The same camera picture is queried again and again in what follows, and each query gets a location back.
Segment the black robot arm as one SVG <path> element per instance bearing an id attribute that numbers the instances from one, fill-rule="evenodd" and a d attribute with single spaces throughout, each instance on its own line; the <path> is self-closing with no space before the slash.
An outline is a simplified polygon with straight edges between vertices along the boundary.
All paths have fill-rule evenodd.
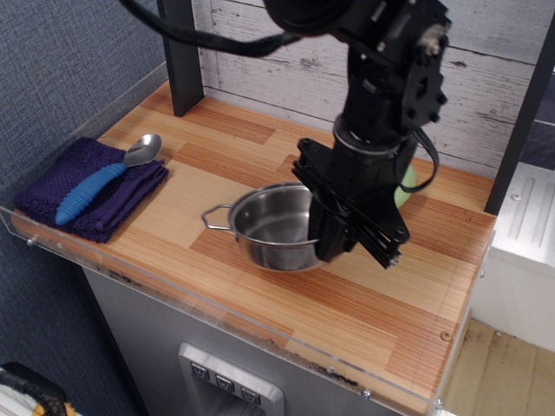
<path id="1" fill-rule="evenodd" d="M 349 48 L 349 91 L 334 145 L 299 141 L 293 172 L 311 191 L 309 236 L 325 262 L 362 245 L 383 267 L 409 232 L 395 191 L 418 146 L 437 152 L 423 127 L 446 103 L 441 61 L 451 23 L 439 1 L 268 1 L 295 36 L 330 35 Z"/>

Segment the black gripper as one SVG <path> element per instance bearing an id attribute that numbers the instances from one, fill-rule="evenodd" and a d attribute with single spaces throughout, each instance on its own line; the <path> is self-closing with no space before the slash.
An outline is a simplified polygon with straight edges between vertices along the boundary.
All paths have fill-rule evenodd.
<path id="1" fill-rule="evenodd" d="M 395 190 L 410 165 L 410 138 L 363 141 L 340 120 L 333 135 L 332 148 L 309 138 L 297 144 L 293 173 L 312 193 L 308 237 L 323 262 L 360 244 L 387 269 L 409 238 Z"/>

